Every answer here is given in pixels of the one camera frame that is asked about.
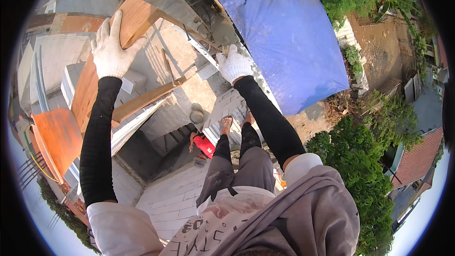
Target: red tile roof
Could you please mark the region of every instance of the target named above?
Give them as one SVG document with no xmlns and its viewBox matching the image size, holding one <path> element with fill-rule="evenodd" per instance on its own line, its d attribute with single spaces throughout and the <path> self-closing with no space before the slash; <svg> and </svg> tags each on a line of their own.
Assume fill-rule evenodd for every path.
<svg viewBox="0 0 455 256">
<path fill-rule="evenodd" d="M 424 136 L 423 144 L 414 146 L 410 152 L 405 151 L 403 153 L 400 164 L 395 172 L 401 184 L 394 177 L 392 179 L 394 189 L 412 183 L 427 174 L 428 169 L 435 159 L 441 139 L 442 127 L 427 133 Z"/>
</svg>

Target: construction site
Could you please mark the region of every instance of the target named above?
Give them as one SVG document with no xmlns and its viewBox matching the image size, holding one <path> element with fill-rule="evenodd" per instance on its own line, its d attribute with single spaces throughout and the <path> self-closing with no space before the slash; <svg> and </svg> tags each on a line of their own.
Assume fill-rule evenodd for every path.
<svg viewBox="0 0 455 256">
<path fill-rule="evenodd" d="M 115 101 L 112 184 L 119 204 L 150 216 L 164 245 L 197 215 L 196 199 L 211 162 L 199 149 L 188 150 L 191 134 L 203 134 L 216 145 L 221 119 L 231 116 L 230 150 L 238 168 L 248 106 L 220 74 L 216 59 L 219 53 L 228 56 L 231 44 L 254 62 L 254 80 L 303 145 L 319 132 L 330 132 L 343 117 L 353 116 L 354 123 L 370 129 L 374 123 L 369 119 L 385 103 L 372 102 L 373 91 L 386 100 L 403 97 L 415 107 L 415 131 L 423 140 L 412 150 L 427 154 L 418 158 L 422 155 L 406 151 L 406 144 L 388 141 L 382 173 L 390 176 L 392 192 L 411 185 L 418 191 L 416 181 L 432 179 L 443 140 L 447 59 L 439 37 L 427 39 L 430 63 L 422 75 L 401 14 L 368 21 L 352 12 L 335 26 L 319 0 L 39 0 L 11 86 L 10 125 L 28 157 L 18 166 L 19 181 L 22 190 L 36 179 L 41 192 L 50 187 L 55 195 L 50 198 L 87 226 L 87 241 L 95 250 L 79 177 L 82 143 L 98 94 L 90 41 L 117 10 L 123 13 L 121 47 L 140 37 L 147 43 L 122 78 Z M 353 70 L 346 55 L 349 47 L 356 50 L 360 71 Z M 271 154 L 279 195 L 286 188 L 283 170 L 258 125 L 252 126 Z M 404 207 L 394 216 L 402 216 L 409 206 Z"/>
</svg>

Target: hand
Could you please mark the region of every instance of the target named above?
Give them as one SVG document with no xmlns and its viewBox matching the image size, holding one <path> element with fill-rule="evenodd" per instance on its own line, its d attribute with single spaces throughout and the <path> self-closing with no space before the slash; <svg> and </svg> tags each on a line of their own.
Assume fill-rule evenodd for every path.
<svg viewBox="0 0 455 256">
<path fill-rule="evenodd" d="M 218 53 L 217 59 L 221 75 L 231 84 L 241 76 L 253 75 L 253 60 L 239 54 L 234 44 L 229 47 L 227 58 Z"/>
<path fill-rule="evenodd" d="M 132 46 L 122 49 L 120 45 L 120 24 L 122 11 L 114 14 L 112 28 L 109 32 L 109 20 L 106 18 L 96 33 L 96 40 L 91 40 L 93 62 L 96 65 L 98 78 L 113 76 L 122 79 L 130 68 L 134 57 L 147 42 L 146 37 L 140 37 Z"/>
</svg>

